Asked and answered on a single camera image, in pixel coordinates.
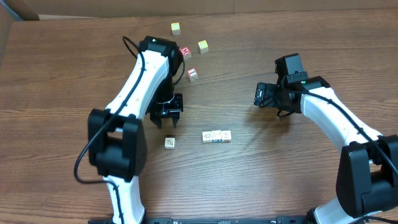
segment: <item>wood grain surface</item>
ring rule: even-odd
[[[181,35],[171,35],[171,22]],[[199,73],[176,87],[185,105],[177,129],[144,121],[140,186],[150,217],[297,215],[335,196],[340,156],[320,129],[302,114],[278,119],[253,105],[257,82],[276,82],[281,56],[299,53],[360,119],[398,133],[398,9],[18,22],[0,72],[0,223],[111,217],[106,186],[81,185],[72,169],[89,112],[104,108],[134,67],[123,35],[188,46],[187,68]],[[201,132],[214,129],[231,130],[232,142],[203,144]],[[176,135],[175,150],[164,149],[166,134]],[[100,178],[87,157],[80,174]],[[398,219],[396,209],[382,216]]]

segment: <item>row of white cubes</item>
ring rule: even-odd
[[[231,131],[204,131],[201,133],[204,143],[209,142],[230,142],[232,140]]]

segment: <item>small block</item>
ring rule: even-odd
[[[231,131],[221,131],[221,141],[230,142],[232,140]]]
[[[175,149],[175,138],[165,138],[164,147],[166,149]]]
[[[213,142],[213,135],[211,131],[204,131],[201,133],[201,136],[203,138],[203,143]]]
[[[197,72],[197,70],[195,68],[188,69],[187,73],[188,73],[188,78],[189,78],[189,80],[191,82],[194,81],[194,80],[197,80],[199,78],[198,77],[198,72]]]
[[[199,49],[200,49],[200,53],[206,53],[207,51],[209,51],[209,46],[207,45],[207,41],[203,40],[198,42],[199,45]]]
[[[221,130],[219,131],[211,131],[213,135],[213,142],[221,142]]]
[[[181,34],[180,23],[179,22],[172,23],[172,33],[173,33],[173,35]]]
[[[184,47],[184,48],[180,49],[180,51],[182,53],[182,57],[184,58],[184,60],[188,60],[189,58],[192,57],[192,53],[188,47]]]

